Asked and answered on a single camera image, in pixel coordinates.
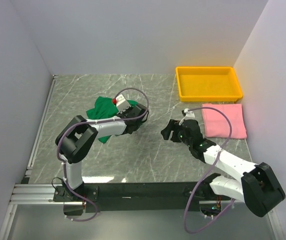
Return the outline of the green t shirt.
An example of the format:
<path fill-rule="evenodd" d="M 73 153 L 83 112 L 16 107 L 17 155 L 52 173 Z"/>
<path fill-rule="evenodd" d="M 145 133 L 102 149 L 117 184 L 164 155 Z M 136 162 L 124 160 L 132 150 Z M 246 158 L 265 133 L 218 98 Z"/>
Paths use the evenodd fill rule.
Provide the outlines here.
<path fill-rule="evenodd" d="M 131 106 L 139 104 L 138 102 L 134 100 L 128 100 L 128 102 L 131 104 Z M 94 108 L 89 109 L 86 112 L 88 119 L 91 119 L 91 120 L 108 119 L 108 118 L 116 116 L 118 113 L 119 111 L 117 110 L 116 106 L 113 104 L 112 98 L 102 97 L 102 96 L 99 96 L 96 99 Z"/>

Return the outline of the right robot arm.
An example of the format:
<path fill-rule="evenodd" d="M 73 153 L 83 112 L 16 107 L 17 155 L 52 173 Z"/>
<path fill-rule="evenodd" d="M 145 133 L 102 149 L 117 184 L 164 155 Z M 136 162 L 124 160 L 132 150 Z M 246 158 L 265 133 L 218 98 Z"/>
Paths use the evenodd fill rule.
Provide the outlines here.
<path fill-rule="evenodd" d="M 164 140 L 184 143 L 191 155 L 211 166 L 217 167 L 230 177 L 220 174 L 205 174 L 190 192 L 190 198 L 197 195 L 226 196 L 242 201 L 256 216 L 263 217 L 285 198 L 272 168 L 266 164 L 256 164 L 241 159 L 215 142 L 203 137 L 198 122 L 194 119 L 169 120 L 161 130 Z"/>

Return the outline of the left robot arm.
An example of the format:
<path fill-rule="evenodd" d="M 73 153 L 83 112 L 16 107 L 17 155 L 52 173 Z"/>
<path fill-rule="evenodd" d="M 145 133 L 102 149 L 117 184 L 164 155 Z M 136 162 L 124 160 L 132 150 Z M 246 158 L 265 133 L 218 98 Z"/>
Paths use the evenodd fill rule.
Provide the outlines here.
<path fill-rule="evenodd" d="M 121 136 L 137 131 L 146 121 L 148 109 L 142 104 L 131 106 L 106 119 L 92 120 L 74 117 L 55 140 L 57 156 L 63 164 L 63 184 L 69 191 L 84 191 L 82 161 L 95 140 L 107 136 Z"/>

